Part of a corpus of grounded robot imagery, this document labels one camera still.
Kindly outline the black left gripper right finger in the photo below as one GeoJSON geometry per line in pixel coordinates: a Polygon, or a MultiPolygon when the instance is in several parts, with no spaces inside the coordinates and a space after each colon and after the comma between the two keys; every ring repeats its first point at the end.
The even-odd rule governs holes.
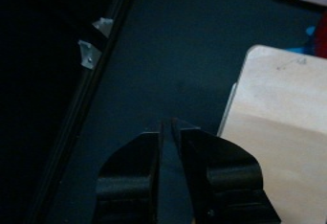
{"type": "Polygon", "coordinates": [[[171,125],[195,224],[281,224],[245,149],[177,119],[171,125]]]}

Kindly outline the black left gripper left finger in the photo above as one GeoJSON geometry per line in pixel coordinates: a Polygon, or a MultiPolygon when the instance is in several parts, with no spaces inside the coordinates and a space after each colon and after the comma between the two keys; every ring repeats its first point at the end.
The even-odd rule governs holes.
{"type": "Polygon", "coordinates": [[[157,224],[164,125],[141,132],[108,157],[96,181],[92,224],[157,224]]]}

